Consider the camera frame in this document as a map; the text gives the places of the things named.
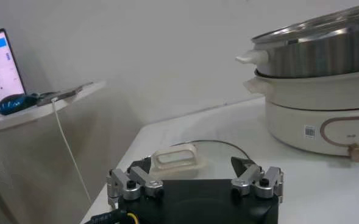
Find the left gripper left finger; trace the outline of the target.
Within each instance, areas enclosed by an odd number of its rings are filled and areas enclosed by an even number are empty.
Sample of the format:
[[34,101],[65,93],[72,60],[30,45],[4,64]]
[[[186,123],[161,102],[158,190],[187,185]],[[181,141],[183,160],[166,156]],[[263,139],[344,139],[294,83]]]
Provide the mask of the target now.
[[108,204],[116,209],[120,199],[139,200],[143,195],[160,199],[164,195],[163,181],[149,174],[152,160],[150,157],[134,161],[125,170],[110,169],[107,179]]

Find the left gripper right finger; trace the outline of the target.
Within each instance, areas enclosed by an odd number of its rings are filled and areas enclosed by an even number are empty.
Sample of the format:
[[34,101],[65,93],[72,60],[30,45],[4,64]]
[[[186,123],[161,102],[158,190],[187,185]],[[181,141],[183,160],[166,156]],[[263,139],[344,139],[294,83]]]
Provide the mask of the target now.
[[241,197],[253,193],[262,199],[283,199],[284,173],[281,168],[270,167],[264,170],[251,159],[238,157],[231,157],[230,161],[236,173],[231,186]]

